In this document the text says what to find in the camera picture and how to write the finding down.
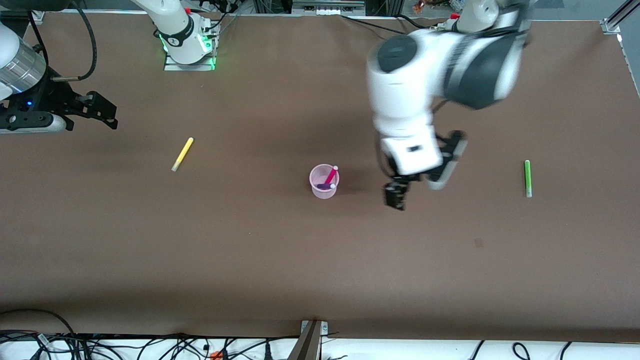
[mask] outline white floor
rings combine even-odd
[[[229,354],[263,341],[263,339],[237,340],[228,348]],[[295,344],[295,339],[275,340],[271,342],[273,359],[286,359]],[[141,347],[146,340],[103,340],[105,345],[127,345]],[[208,353],[221,350],[223,340],[211,340]],[[206,340],[196,340],[192,345],[197,349],[203,349]],[[147,347],[141,360],[161,360],[160,357],[172,346],[175,340],[165,340],[157,345]],[[346,360],[469,360],[478,344],[478,341],[442,341],[442,340],[352,340],[352,339],[325,339],[322,349],[322,360],[337,359],[347,356]],[[512,341],[487,341],[480,348],[476,360],[517,360],[511,350]],[[525,341],[532,360],[556,360],[565,343]],[[55,341],[51,343],[54,350],[68,350],[66,343]],[[97,352],[113,359],[118,357],[103,348],[97,348]],[[38,350],[35,341],[16,341],[14,343],[0,344],[0,359],[25,360]],[[116,348],[123,360],[135,360],[139,349]],[[238,357],[244,360],[264,360],[264,345],[256,347],[245,353],[248,357]],[[108,357],[94,354],[94,360],[109,360]],[[175,360],[204,360],[204,356],[197,357],[189,352],[181,352]],[[46,355],[41,359],[48,360]],[[51,360],[68,360],[69,354],[53,354]],[[602,344],[602,343],[572,343],[567,349],[564,360],[638,360],[640,359],[640,345],[638,344]]]

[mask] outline metal cylinder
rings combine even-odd
[[[44,58],[20,39],[18,52],[0,69],[0,82],[11,88],[14,94],[18,94],[36,85],[46,70]]]

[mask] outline purple marker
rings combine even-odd
[[[316,184],[316,188],[322,190],[331,190],[335,189],[335,184]]]

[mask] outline pink marker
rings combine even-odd
[[[331,182],[331,180],[333,180],[333,177],[335,176],[335,173],[338,172],[338,167],[337,166],[333,166],[333,169],[331,169],[331,172],[329,173],[329,176],[326,177],[326,180],[324,181],[325,184],[328,184]]]

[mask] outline black cable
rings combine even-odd
[[[51,315],[51,316],[55,317],[56,319],[58,319],[67,328],[67,330],[69,330],[69,333],[71,334],[71,336],[74,336],[74,337],[76,336],[76,333],[74,332],[73,328],[71,328],[71,325],[69,325],[69,323],[62,316],[54,313],[53,311],[43,310],[43,309],[23,308],[23,309],[13,309],[13,310],[3,311],[2,313],[0,313],[0,316],[6,315],[6,314],[10,314],[10,313],[44,313],[44,314]],[[85,341],[79,341],[79,342],[82,345],[82,348],[84,350],[85,359],[90,360],[91,359],[91,355],[89,354],[89,350],[87,348],[86,342]],[[76,359],[80,360],[80,349],[79,349],[79,347],[76,347],[76,349],[74,351],[74,354],[76,356]]]
[[[220,20],[218,20],[218,22],[217,22],[217,23],[215,23],[215,24],[213,24],[213,25],[209,26],[208,28],[204,28],[204,31],[209,31],[209,30],[211,30],[211,29],[215,28],[216,26],[220,25],[220,23],[222,22],[222,19],[224,19],[224,18],[225,18],[225,16],[227,16],[227,14],[228,14],[228,13],[222,13],[222,16],[220,17]]]
[[[91,28],[91,24],[89,24],[89,19],[86,18],[84,11],[82,10],[82,8],[80,8],[80,6],[78,6],[78,3],[76,2],[76,0],[71,0],[71,3],[75,6],[76,10],[78,10],[78,13],[82,17],[82,20],[84,21],[84,25],[86,26],[86,29],[89,32],[89,38],[91,39],[91,50],[92,50],[91,67],[89,68],[89,71],[87,71],[85,75],[78,76],[78,80],[84,80],[89,76],[91,76],[91,74],[93,74],[93,71],[95,70],[95,66],[98,63],[98,47],[95,44],[95,36],[93,35],[93,29]]]
[[[14,338],[12,338],[9,335],[13,335],[13,334],[21,334],[20,336],[16,336]],[[8,333],[8,335],[3,335],[4,338],[6,338],[6,340],[1,340],[0,344],[4,344],[4,343],[8,343],[9,341],[19,341],[21,339],[26,339],[26,338],[32,338],[33,339],[33,334],[29,333],[29,334],[24,334],[23,332],[20,331],[10,331]]]
[[[264,360],[273,360],[273,355],[271,355],[271,343],[269,342],[269,339],[266,339],[266,341],[267,343],[264,344]]]
[[[175,349],[180,345],[180,343],[182,343],[184,340],[180,340],[178,341],[178,343],[174,346],[172,346],[169,350],[167,350],[158,360],[162,360],[164,359],[165,356],[167,356],[170,352],[175,351]]]
[[[417,22],[413,21],[413,19],[411,19],[409,16],[406,16],[404,14],[399,13],[399,14],[395,15],[394,17],[398,18],[398,19],[407,20],[409,22],[409,24],[415,26],[416,28],[419,28],[419,29],[426,29],[427,28],[426,26],[422,26],[422,25],[418,24]]]
[[[229,354],[229,360],[233,360],[233,359],[237,358],[238,356],[240,356],[240,355],[244,354],[245,352],[247,352],[247,351],[249,351],[249,350],[251,350],[251,349],[253,349],[253,348],[255,348],[255,347],[259,347],[260,345],[264,345],[264,344],[266,344],[267,342],[274,341],[274,340],[281,340],[281,339],[295,339],[295,338],[298,338],[298,337],[299,337],[299,336],[295,336],[295,335],[294,335],[294,336],[281,336],[281,337],[279,337],[279,338],[270,338],[270,339],[268,339],[268,340],[261,341],[261,342],[259,342],[259,343],[257,343],[257,344],[254,344],[254,345],[252,345],[252,346],[250,346],[250,347],[247,347],[247,348],[245,348],[245,349],[244,349],[244,350],[242,350],[242,351],[236,352],[235,354]]]
[[[522,357],[519,353],[518,350],[516,350],[517,347],[521,347],[522,350],[524,350],[524,353],[527,357]],[[529,351],[527,350],[527,347],[524,346],[523,343],[513,343],[511,345],[511,351],[513,351],[513,355],[516,355],[517,358],[519,358],[520,360],[531,360],[531,356],[529,356]]]
[[[38,40],[38,45],[42,49],[42,56],[44,57],[44,62],[49,66],[49,55],[47,54],[47,48],[44,47],[44,42],[42,41],[42,37],[40,36],[40,31],[38,30],[38,26],[36,25],[35,20],[33,20],[33,12],[29,12],[29,23],[31,23],[31,27],[33,28],[33,33],[36,35],[36,39]]]
[[[155,344],[153,344],[153,342],[154,342],[155,340],[158,340],[158,338],[156,338],[156,339],[151,339],[151,340],[149,340],[146,344],[142,345],[142,347],[140,348],[140,351],[138,352],[138,356],[137,356],[136,360],[140,360],[140,357],[142,356],[142,353],[145,351],[145,349],[147,348],[147,346],[149,346],[149,345],[155,345]]]
[[[374,28],[378,28],[378,29],[382,29],[382,30],[387,30],[387,31],[391,31],[392,33],[396,33],[396,34],[402,34],[402,35],[406,35],[406,33],[402,32],[402,31],[398,31],[398,30],[394,30],[394,29],[389,29],[389,28],[385,28],[384,26],[380,26],[380,25],[375,25],[375,24],[371,24],[370,22],[365,22],[365,21],[360,21],[358,19],[352,19],[348,16],[344,16],[344,15],[340,15],[341,17],[354,21],[354,22],[358,22],[360,24],[365,24],[368,26],[373,26]]]
[[[98,343],[94,344],[94,346],[92,346],[92,347],[91,347],[92,354],[98,354],[98,355],[100,355],[100,356],[106,357],[106,358],[107,358],[107,359],[109,359],[109,360],[113,360],[113,358],[112,358],[112,357],[107,356],[107,355],[105,355],[105,354],[103,354],[103,353],[101,353],[101,352],[97,352],[97,351],[95,351],[95,348],[96,348],[96,347],[105,348],[105,349],[109,350],[110,352],[114,353],[114,354],[117,356],[118,360],[124,360],[124,358],[123,358],[123,357],[122,357],[122,356],[121,356],[121,355],[120,355],[116,350],[113,350],[113,349],[112,349],[112,348],[110,348],[108,345],[106,345],[106,346],[105,346],[105,345],[98,344]]]
[[[481,340],[478,343],[478,346],[476,346],[476,351],[474,351],[474,354],[469,358],[469,360],[476,360],[476,356],[478,355],[478,352],[480,351],[482,344],[484,344],[484,340]]]
[[[569,345],[571,345],[571,343],[572,343],[572,341],[569,341],[568,343],[564,344],[564,347],[562,348],[562,351],[560,351],[560,360],[564,360],[564,352],[569,347]]]
[[[191,340],[190,340],[190,341],[188,341],[188,342],[187,342],[186,340],[185,340],[185,341],[183,341],[183,342],[184,342],[184,345],[183,345],[182,347],[180,347],[180,346],[178,346],[178,347],[177,347],[176,351],[175,351],[175,352],[172,354],[172,356],[171,356],[171,360],[175,360],[175,359],[177,358],[178,354],[179,354],[181,351],[188,351],[188,352],[191,352],[192,354],[194,354],[194,355],[198,356],[198,358],[200,358],[200,357],[204,357],[204,358],[206,358],[206,357],[207,357],[207,354],[204,354],[204,355],[203,355],[203,354],[201,354],[201,353],[200,353],[200,351],[199,351],[196,347],[194,347],[194,346],[192,345],[196,340],[197,340],[197,339],[191,339]]]
[[[222,9],[218,6],[218,4],[216,4],[216,2],[215,2],[215,1],[212,1],[212,2],[210,2],[209,4],[212,4],[213,6],[215,6],[215,7],[216,7],[216,9],[218,9],[218,11],[219,11],[220,13],[226,13],[226,12],[222,11]]]

